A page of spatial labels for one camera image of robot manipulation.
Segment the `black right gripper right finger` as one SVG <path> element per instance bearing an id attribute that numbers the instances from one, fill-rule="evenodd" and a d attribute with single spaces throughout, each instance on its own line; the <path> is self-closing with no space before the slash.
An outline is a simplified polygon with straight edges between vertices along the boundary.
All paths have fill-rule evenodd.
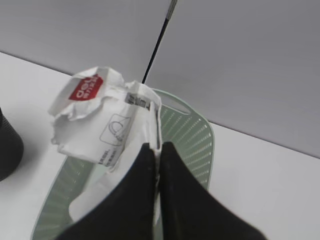
<path id="1" fill-rule="evenodd" d="M 160 205 L 165 240 L 264 240 L 192 175 L 171 142 L 162 145 Z"/>

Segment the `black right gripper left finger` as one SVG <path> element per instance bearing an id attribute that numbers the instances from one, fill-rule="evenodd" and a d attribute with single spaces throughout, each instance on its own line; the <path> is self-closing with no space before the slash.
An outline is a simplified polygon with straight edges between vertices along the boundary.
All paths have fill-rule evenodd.
<path id="1" fill-rule="evenodd" d="M 156 192 L 156 161 L 144 143 L 114 190 L 59 240 L 151 240 Z"/>

